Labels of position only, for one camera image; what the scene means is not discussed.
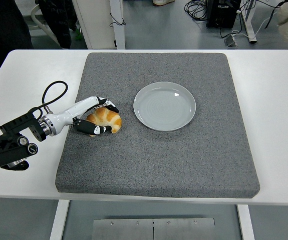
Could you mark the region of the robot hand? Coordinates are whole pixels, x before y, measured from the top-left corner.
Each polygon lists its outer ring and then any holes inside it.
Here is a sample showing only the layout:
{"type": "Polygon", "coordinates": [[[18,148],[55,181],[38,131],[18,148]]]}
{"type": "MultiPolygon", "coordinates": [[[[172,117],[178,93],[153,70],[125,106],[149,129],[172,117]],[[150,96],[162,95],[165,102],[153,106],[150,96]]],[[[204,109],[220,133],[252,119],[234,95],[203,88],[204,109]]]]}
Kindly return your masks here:
{"type": "Polygon", "coordinates": [[[116,133],[122,124],[119,110],[108,99],[91,96],[73,104],[60,113],[48,113],[43,117],[49,135],[58,135],[65,126],[73,125],[81,133],[97,136],[110,131],[116,133]]]}

